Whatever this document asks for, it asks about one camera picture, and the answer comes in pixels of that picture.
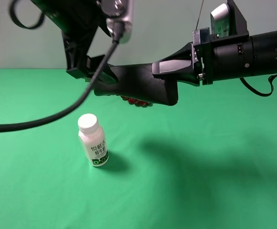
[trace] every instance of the black cable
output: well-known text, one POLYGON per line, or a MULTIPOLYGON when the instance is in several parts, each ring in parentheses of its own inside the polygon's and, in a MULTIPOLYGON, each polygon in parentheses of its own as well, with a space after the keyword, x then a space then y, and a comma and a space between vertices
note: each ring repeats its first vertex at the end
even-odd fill
POLYGON ((201 17, 203 5, 204 5, 204 0, 202 0, 202 5, 201 5, 201 8, 200 8, 200 13, 199 13, 199 17, 198 17, 198 19, 197 19, 197 23, 196 23, 195 30, 197 30, 197 27, 199 26, 199 21, 200 21, 200 17, 201 17))
POLYGON ((74 111, 76 108, 78 108, 84 102, 84 100, 87 98, 87 96, 91 92, 91 90, 93 88, 93 85, 95 84, 95 82, 97 81, 99 76, 101 75, 101 72, 103 71, 103 69, 105 67, 105 64, 110 59, 110 57, 113 54, 113 52, 115 51, 117 45, 118 45, 118 41, 114 40, 111 47, 110 47, 110 49, 108 50, 107 54, 104 56, 101 63, 99 64, 99 67, 97 68, 95 74, 93 75, 93 77, 92 77, 90 83, 88 84, 86 90, 84 91, 84 93, 81 95, 81 97, 73 105, 71 105, 70 107, 66 108, 65 110, 63 110, 59 113, 48 116, 46 118, 34 120, 34 121, 31 121, 31 122, 25 122, 25 123, 0 125, 0 132, 11 132, 11 131, 25 130, 25 129, 38 127, 38 126, 41 126, 41 125, 45 125, 45 124, 54 122, 54 121, 56 121, 60 118, 65 117, 66 115, 68 115, 72 111, 74 111))
POLYGON ((11 17, 11 20, 13 21, 14 24, 16 24, 17 26, 23 28, 23 29, 28 29, 28 30, 34 30, 34 29, 37 29, 39 28, 43 23, 44 23, 44 20, 45 20, 45 13, 41 13, 40 14, 40 18, 38 20, 38 22, 35 24, 35 25, 32 25, 30 27, 27 27, 25 25, 23 25, 18 17, 16 16, 16 13, 15 13, 15 7, 16 7, 16 4, 18 3, 19 0, 13 0, 9 6, 9 15, 11 17))
POLYGON ((271 85, 271 92, 270 93, 261 93, 261 92, 257 91, 255 88, 253 88, 251 85, 249 85, 248 82, 244 78, 240 78, 240 80, 244 84, 244 86, 247 87, 247 89, 250 90, 251 92, 255 93, 256 95, 262 96, 262 97, 268 97, 274 91, 273 80, 276 77, 277 77, 277 75, 272 75, 268 78, 268 81, 271 85))

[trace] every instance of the bottle label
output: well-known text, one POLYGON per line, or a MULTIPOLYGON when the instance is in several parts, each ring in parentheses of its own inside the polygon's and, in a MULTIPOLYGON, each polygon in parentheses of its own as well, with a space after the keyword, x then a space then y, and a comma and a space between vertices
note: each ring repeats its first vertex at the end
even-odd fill
POLYGON ((93 153, 93 157, 91 159, 94 165, 101 165, 109 157, 109 152, 107 149, 105 139, 98 145, 92 146, 91 151, 93 153))

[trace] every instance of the screw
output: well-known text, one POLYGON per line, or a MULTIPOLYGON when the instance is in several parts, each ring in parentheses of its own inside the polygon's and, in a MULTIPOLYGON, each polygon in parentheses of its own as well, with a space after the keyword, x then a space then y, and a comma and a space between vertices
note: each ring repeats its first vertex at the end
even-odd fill
POLYGON ((204 76, 205 76, 204 73, 200 73, 200 74, 198 75, 198 79, 199 79, 199 80, 203 80, 203 79, 204 79, 204 76))
POLYGON ((53 12, 51 15, 49 15, 49 17, 51 18, 51 19, 54 19, 54 18, 56 18, 56 17, 58 17, 59 16, 59 13, 58 12, 53 12))
POLYGON ((121 0, 116 0, 115 1, 115 8, 117 10, 121 10, 123 8, 123 3, 121 2, 121 0))

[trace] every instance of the white plastic bottle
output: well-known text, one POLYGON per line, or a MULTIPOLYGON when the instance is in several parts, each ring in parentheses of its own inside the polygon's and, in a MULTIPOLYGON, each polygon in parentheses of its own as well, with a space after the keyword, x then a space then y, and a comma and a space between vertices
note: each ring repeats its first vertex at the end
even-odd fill
POLYGON ((78 120, 79 138, 90 163, 99 167, 109 159, 109 152, 102 127, 93 114, 82 115, 78 120))

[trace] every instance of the green label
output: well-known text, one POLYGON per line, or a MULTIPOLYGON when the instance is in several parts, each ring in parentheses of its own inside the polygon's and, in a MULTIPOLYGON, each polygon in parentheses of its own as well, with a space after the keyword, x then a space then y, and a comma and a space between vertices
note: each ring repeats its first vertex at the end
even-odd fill
POLYGON ((103 157, 101 157, 99 159, 93 159, 92 163, 94 165, 101 165, 102 163, 104 163, 108 159, 108 157, 109 157, 109 151, 106 151, 106 154, 103 157))

